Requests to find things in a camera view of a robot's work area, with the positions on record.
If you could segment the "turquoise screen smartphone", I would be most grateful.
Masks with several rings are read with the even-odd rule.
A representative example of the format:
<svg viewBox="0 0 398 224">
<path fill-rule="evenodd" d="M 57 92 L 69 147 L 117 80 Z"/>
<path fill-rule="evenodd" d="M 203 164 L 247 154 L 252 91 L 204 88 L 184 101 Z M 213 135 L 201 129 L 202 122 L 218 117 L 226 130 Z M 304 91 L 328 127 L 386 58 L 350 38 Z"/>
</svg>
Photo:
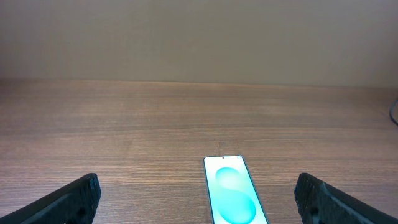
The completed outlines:
<svg viewBox="0 0 398 224">
<path fill-rule="evenodd" d="M 213 224 L 268 224 L 243 156 L 203 159 Z"/>
</svg>

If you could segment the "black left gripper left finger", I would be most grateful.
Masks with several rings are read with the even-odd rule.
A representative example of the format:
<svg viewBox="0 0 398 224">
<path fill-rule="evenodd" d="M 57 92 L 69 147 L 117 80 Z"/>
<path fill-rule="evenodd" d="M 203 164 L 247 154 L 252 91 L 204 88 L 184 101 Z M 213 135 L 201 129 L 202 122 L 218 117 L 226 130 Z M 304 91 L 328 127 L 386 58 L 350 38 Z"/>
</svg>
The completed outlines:
<svg viewBox="0 0 398 224">
<path fill-rule="evenodd" d="M 92 224 L 101 198 L 98 176 L 89 173 L 16 210 L 1 223 Z"/>
</svg>

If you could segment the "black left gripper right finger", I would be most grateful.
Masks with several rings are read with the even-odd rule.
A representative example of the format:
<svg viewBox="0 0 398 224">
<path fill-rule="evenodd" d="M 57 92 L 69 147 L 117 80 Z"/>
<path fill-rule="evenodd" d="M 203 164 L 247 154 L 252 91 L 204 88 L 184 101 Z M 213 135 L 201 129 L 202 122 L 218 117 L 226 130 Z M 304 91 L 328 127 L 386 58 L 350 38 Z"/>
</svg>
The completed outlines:
<svg viewBox="0 0 398 224">
<path fill-rule="evenodd" d="M 308 174 L 299 175 L 295 201 L 303 223 L 397 224 L 397 219 Z"/>
</svg>

